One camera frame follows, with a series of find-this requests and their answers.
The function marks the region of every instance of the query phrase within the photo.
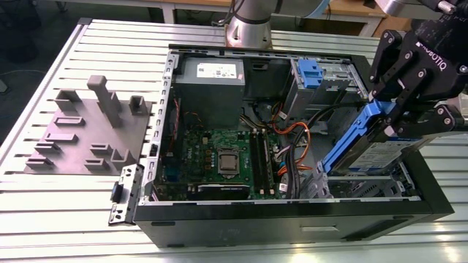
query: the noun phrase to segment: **desk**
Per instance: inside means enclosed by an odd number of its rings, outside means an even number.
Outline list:
[[[272,32],[272,41],[273,49],[357,54],[369,62],[379,43],[375,38],[281,31]],[[108,227],[117,176],[24,174],[27,156],[57,110],[52,99],[59,89],[75,89],[81,98],[92,96],[87,78],[105,75],[107,87],[120,99],[141,95],[157,104],[169,43],[223,46],[224,30],[108,20],[93,20],[75,28],[0,148],[0,259],[139,263],[468,261],[467,135],[435,140],[421,151],[456,213],[369,242],[159,249],[136,226]],[[149,144],[144,144],[141,153],[148,149]]]
[[[231,4],[231,0],[64,0],[64,2],[161,8],[167,24],[176,22],[176,9],[228,12]],[[381,19],[387,16],[379,7],[375,9],[364,7],[361,0],[333,0],[329,5],[331,20],[364,23],[359,36],[371,37],[373,35]],[[327,20],[327,14],[328,9],[316,19]]]

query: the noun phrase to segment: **black computer chassis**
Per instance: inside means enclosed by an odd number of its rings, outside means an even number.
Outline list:
[[[249,50],[172,45],[171,49]],[[268,53],[284,54],[268,50]],[[297,52],[297,54],[327,55]],[[369,64],[357,55],[348,58],[367,86]],[[420,152],[404,159],[419,189],[420,201],[288,204],[229,204],[137,206],[133,221],[159,247],[217,247],[372,240],[417,222],[431,222],[453,213]]]

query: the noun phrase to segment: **gray fixture plate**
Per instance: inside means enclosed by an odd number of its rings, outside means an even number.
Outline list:
[[[116,169],[111,154],[95,155],[89,148],[92,144],[108,144],[112,149],[119,151],[121,156],[125,155],[127,149],[135,160],[139,160],[143,140],[145,137],[149,114],[132,115],[129,101],[120,101],[121,112],[119,116],[123,125],[112,128],[105,114],[100,110],[97,100],[81,99],[73,102],[76,112],[57,110],[52,122],[48,125],[47,132],[40,140],[45,142],[48,134],[75,134],[76,142],[56,142],[60,147],[56,153],[39,154],[36,151],[29,159],[47,157],[53,162],[48,169],[32,169],[27,166],[24,172],[28,174],[80,174],[80,175],[119,175],[120,169]],[[151,112],[152,103],[145,102],[148,112]],[[84,119],[84,125],[61,125],[57,126],[55,120],[57,117],[80,116]],[[107,162],[107,169],[88,170],[85,167],[87,159],[103,158]]]

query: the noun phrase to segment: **cpu socket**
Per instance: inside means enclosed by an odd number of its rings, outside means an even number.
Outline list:
[[[239,175],[239,151],[235,149],[217,149],[217,173],[231,179]]]

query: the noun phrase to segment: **ram slot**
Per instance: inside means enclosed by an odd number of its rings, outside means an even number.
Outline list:
[[[264,133],[257,135],[257,146],[259,146],[259,163],[261,170],[261,183],[265,194],[269,194],[269,179],[268,179],[268,145]]]
[[[253,172],[253,189],[256,192],[260,192],[263,189],[261,183],[261,169],[259,163],[259,144],[257,144],[257,133],[253,131],[251,132],[249,136],[249,146],[251,146],[251,164],[252,164],[252,172]]]

